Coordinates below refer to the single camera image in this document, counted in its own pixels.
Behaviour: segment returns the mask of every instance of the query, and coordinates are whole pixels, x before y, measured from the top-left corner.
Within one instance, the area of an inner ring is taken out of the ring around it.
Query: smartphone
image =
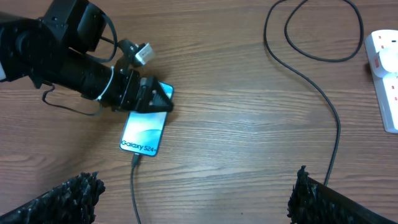
[[[174,88],[160,83],[166,95],[171,99]],[[166,124],[167,112],[136,113],[130,112],[120,140],[120,148],[145,156],[156,156]]]

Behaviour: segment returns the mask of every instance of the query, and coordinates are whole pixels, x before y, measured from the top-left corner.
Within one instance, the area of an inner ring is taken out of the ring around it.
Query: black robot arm
[[[106,24],[113,39],[102,38]],[[100,39],[114,44],[110,59],[87,53]],[[123,57],[106,67],[116,47]],[[36,88],[56,83],[118,111],[172,111],[173,104],[156,77],[141,78],[131,67],[145,65],[154,53],[149,44],[118,42],[105,13],[87,0],[54,0],[44,17],[26,19],[0,12],[0,82],[29,76]]]

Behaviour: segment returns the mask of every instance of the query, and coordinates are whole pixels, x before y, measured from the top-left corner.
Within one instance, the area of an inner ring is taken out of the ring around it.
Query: blue phone wallpaper
[[[169,98],[173,87],[160,83]],[[166,122],[167,112],[140,114],[130,112],[120,141],[120,148],[147,155],[156,156]]]

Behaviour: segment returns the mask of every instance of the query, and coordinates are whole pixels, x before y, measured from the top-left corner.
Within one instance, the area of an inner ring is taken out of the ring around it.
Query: power cord
[[[141,156],[139,154],[133,155],[132,161],[131,161],[131,173],[130,173],[130,191],[131,191],[132,207],[134,208],[134,213],[136,214],[138,224],[141,224],[141,219],[139,218],[137,205],[136,205],[136,197],[134,196],[134,182],[133,181],[134,181],[134,169],[138,165],[140,157]]]
[[[62,108],[62,109],[65,109],[65,110],[68,110],[68,111],[72,111],[72,112],[75,112],[75,113],[80,113],[80,114],[83,114],[83,115],[86,115],[86,116],[97,116],[97,115],[99,115],[102,112],[102,108],[103,107],[102,107],[101,103],[99,104],[99,110],[97,112],[95,112],[95,113],[84,113],[84,112],[77,111],[75,109],[72,109],[72,108],[69,108],[69,107],[66,107],[66,106],[55,105],[55,104],[49,103],[46,100],[47,94],[51,93],[52,91],[54,91],[54,89],[55,89],[55,85],[51,85],[51,90],[46,90],[46,91],[43,92],[42,101],[44,103],[46,103],[47,105],[54,106],[54,107],[57,107],[57,108]]]
[[[112,36],[113,36],[113,40],[109,40],[109,39],[106,38],[106,37],[100,37],[100,39],[103,39],[103,40],[105,40],[105,41],[107,41],[107,42],[112,43],[112,44],[113,44],[113,51],[112,51],[111,56],[110,56],[108,59],[102,59],[102,58],[98,58],[98,57],[94,57],[94,56],[92,56],[92,55],[86,54],[86,56],[87,56],[88,58],[90,58],[90,59],[92,59],[92,60],[94,60],[94,61],[96,61],[96,62],[98,62],[98,63],[106,63],[106,62],[112,61],[112,59],[114,58],[114,56],[115,56],[115,54],[116,54],[116,50],[118,49],[118,45],[117,45],[117,42],[118,42],[118,35],[116,34],[116,29],[114,28],[113,22],[112,22],[112,20],[111,20],[107,15],[102,14],[102,16],[103,16],[105,22],[108,24],[109,28],[111,29]]]
[[[335,109],[335,107],[333,106],[333,104],[331,103],[331,101],[329,100],[329,98],[326,96],[326,94],[322,91],[322,89],[315,84],[311,79],[309,79],[308,77],[306,77],[304,74],[300,73],[299,71],[297,71],[296,69],[292,68],[291,66],[287,65],[286,63],[284,63],[283,61],[281,61],[279,58],[277,58],[274,53],[272,52],[272,50],[269,48],[268,45],[268,41],[267,41],[267,25],[268,25],[268,20],[269,17],[271,15],[272,10],[276,7],[276,5],[278,5],[279,3],[282,3],[286,0],[280,0],[277,1],[270,9],[267,15],[267,19],[266,19],[266,23],[264,25],[264,45],[266,46],[267,50],[269,51],[269,53],[271,54],[271,56],[277,60],[280,64],[282,64],[283,66],[285,66],[286,68],[290,69],[291,71],[293,71],[294,73],[296,73],[297,75],[300,75],[302,78],[304,78],[306,81],[308,81],[311,85],[313,85],[318,91],[319,93],[324,97],[324,99],[326,100],[326,102],[329,104],[333,115],[335,116],[336,119],[336,127],[337,127],[337,132],[336,132],[336,141],[335,141],[335,147],[333,149],[333,153],[330,159],[330,163],[329,163],[329,168],[328,171],[326,173],[326,177],[325,177],[325,181],[324,181],[324,185],[328,185],[329,182],[329,178],[330,178],[330,174],[331,174],[331,170],[333,169],[333,164],[335,163],[335,159],[336,159],[336,154],[337,154],[337,148],[338,148],[338,143],[340,140],[340,132],[341,132],[341,124],[340,124],[340,118],[338,116],[338,113]],[[355,11],[357,17],[358,17],[358,21],[359,21],[359,29],[360,29],[360,36],[359,36],[359,43],[358,43],[358,47],[357,49],[354,51],[354,53],[352,53],[350,56],[345,57],[345,58],[341,58],[341,59],[327,59],[327,58],[320,58],[320,57],[316,57],[316,56],[312,56],[310,54],[305,53],[304,51],[300,50],[298,47],[296,47],[293,42],[290,40],[289,35],[287,33],[287,25],[289,24],[290,19],[292,18],[292,16],[295,14],[295,12],[304,4],[306,3],[308,0],[304,0],[302,1],[294,10],[293,12],[290,14],[289,18],[286,21],[285,24],[285,37],[287,42],[290,44],[290,46],[292,46],[296,51],[298,51],[299,53],[301,53],[302,55],[312,58],[314,60],[318,60],[318,61],[322,61],[322,62],[345,62],[351,58],[353,58],[358,51],[360,50],[360,48],[362,47],[362,43],[363,43],[363,39],[364,39],[364,28],[363,28],[363,21],[362,21],[362,17],[361,14],[359,13],[358,8],[355,6],[354,3],[352,3],[350,0],[343,0],[344,2],[347,2]]]

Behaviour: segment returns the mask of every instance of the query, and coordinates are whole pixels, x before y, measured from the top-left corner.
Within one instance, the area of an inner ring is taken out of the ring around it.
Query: white power strip
[[[398,30],[375,31],[365,40],[365,46],[384,129],[398,133]],[[392,57],[383,57],[387,49],[393,50]]]

